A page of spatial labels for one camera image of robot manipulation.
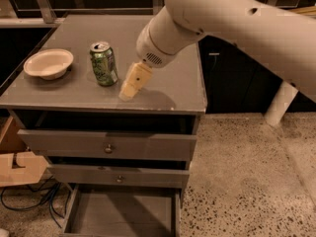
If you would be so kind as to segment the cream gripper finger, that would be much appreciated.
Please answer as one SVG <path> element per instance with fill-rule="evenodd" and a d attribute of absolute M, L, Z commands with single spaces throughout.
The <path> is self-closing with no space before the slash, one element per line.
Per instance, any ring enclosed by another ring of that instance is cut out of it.
<path fill-rule="evenodd" d="M 131 100 L 138 93 L 138 88 L 135 84 L 124 81 L 121 85 L 118 96 L 123 101 Z"/>

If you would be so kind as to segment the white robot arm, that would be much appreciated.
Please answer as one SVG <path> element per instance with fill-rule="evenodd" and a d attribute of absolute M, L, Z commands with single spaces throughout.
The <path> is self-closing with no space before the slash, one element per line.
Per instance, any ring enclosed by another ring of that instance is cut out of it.
<path fill-rule="evenodd" d="M 256 0 L 164 0 L 136 42 L 139 57 L 119 97 L 132 99 L 154 68 L 170 63 L 206 36 L 236 45 L 299 92 L 316 101 L 316 20 Z"/>

